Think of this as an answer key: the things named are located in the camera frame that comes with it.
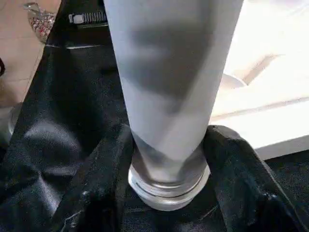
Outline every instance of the white surface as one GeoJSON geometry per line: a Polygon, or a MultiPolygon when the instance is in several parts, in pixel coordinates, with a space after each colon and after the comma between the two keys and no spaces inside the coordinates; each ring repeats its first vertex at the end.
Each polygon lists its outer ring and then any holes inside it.
{"type": "Polygon", "coordinates": [[[210,124],[237,131],[263,160],[309,149],[309,99],[225,118],[214,117],[210,124]]]}

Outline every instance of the beige floor tile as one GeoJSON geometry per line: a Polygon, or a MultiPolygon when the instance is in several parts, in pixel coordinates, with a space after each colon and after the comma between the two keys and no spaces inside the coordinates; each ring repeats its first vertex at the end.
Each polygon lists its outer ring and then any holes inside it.
{"type": "Polygon", "coordinates": [[[8,0],[0,0],[0,12],[4,9],[7,2],[8,0]]]}
{"type": "Polygon", "coordinates": [[[0,108],[22,102],[29,80],[5,81],[0,79],[0,108]]]}
{"type": "Polygon", "coordinates": [[[0,12],[0,39],[21,37],[35,37],[23,0],[8,0],[0,12]]]}
{"type": "Polygon", "coordinates": [[[39,51],[37,60],[36,60],[36,62],[35,62],[35,64],[34,64],[34,67],[33,67],[33,69],[32,69],[31,76],[30,76],[30,78],[29,78],[29,81],[28,81],[28,84],[27,84],[27,88],[26,88],[26,90],[25,90],[24,98],[26,97],[26,95],[27,95],[27,93],[28,93],[28,91],[29,91],[29,88],[30,88],[30,85],[31,85],[31,83],[32,83],[34,74],[35,74],[35,72],[36,72],[37,69],[38,69],[39,63],[40,63],[41,58],[42,58],[42,55],[43,55],[43,51],[44,51],[44,46],[42,45],[42,47],[41,47],[41,49],[40,49],[40,51],[39,51]]]}
{"type": "Polygon", "coordinates": [[[1,78],[7,81],[31,78],[42,47],[43,44],[34,37],[0,40],[0,57],[6,66],[1,78]]]}

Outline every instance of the black satin cloth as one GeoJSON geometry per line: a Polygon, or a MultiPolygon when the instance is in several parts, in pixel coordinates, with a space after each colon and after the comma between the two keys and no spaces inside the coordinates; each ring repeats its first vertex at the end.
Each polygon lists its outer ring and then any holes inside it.
{"type": "Polygon", "coordinates": [[[185,208],[160,212],[128,186],[130,133],[108,27],[63,0],[0,167],[1,232],[308,231],[309,152],[261,161],[228,128],[203,141],[212,175],[185,208]]]}

